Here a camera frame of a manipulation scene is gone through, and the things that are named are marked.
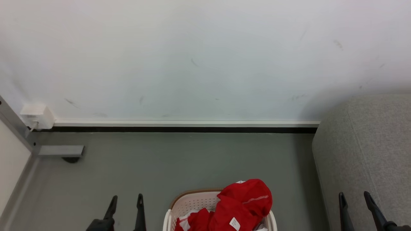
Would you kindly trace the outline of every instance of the power outlet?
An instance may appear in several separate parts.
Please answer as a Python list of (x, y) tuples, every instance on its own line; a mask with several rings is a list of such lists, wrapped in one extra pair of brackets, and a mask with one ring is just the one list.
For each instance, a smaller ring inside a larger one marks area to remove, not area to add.
[(30, 128), (51, 129), (54, 125), (54, 116), (46, 105), (26, 104), (20, 115)]

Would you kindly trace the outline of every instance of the basket rim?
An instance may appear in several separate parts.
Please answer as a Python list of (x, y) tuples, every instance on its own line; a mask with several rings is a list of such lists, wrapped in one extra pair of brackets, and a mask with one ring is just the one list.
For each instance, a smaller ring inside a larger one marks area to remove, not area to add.
[(185, 191), (183, 193), (181, 193), (180, 195), (178, 195), (172, 202), (170, 205), (170, 209), (173, 209), (174, 205), (176, 204), (176, 202), (182, 198), (183, 196), (186, 195), (190, 195), (190, 194), (195, 194), (195, 193), (201, 193), (201, 192), (221, 192), (224, 188), (207, 188), (207, 189), (196, 189), (196, 190), (188, 190)]

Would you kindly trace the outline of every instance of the gray floor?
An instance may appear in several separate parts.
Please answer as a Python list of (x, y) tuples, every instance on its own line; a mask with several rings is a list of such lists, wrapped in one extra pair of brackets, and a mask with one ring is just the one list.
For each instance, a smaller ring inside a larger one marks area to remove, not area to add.
[(42, 133), (49, 145), (86, 145), (81, 161), (42, 159), (11, 231), (81, 231), (113, 195), (117, 231), (134, 229), (138, 193), (147, 230), (161, 230), (185, 190), (260, 178), (278, 229), (328, 230), (311, 152), (312, 134)]

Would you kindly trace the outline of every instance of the laundry basket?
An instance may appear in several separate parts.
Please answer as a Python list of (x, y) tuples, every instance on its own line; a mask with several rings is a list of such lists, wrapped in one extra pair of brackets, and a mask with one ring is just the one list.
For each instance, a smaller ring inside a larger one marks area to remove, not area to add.
[[(164, 217), (163, 231), (174, 231), (177, 218), (186, 215), (191, 210), (206, 208), (215, 211), (219, 199), (217, 195), (222, 189), (195, 190), (181, 194), (171, 204)], [(268, 231), (277, 231), (274, 214), (270, 211), (263, 223)]]

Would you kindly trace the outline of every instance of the gray fabric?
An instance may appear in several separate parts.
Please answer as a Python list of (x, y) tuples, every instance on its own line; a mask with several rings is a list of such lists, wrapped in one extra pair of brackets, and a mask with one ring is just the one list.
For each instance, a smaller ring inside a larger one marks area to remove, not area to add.
[(376, 230), (364, 191), (387, 220), (411, 225), (411, 95), (351, 99), (321, 122), (312, 147), (331, 230), (340, 230), (339, 192), (356, 230)]

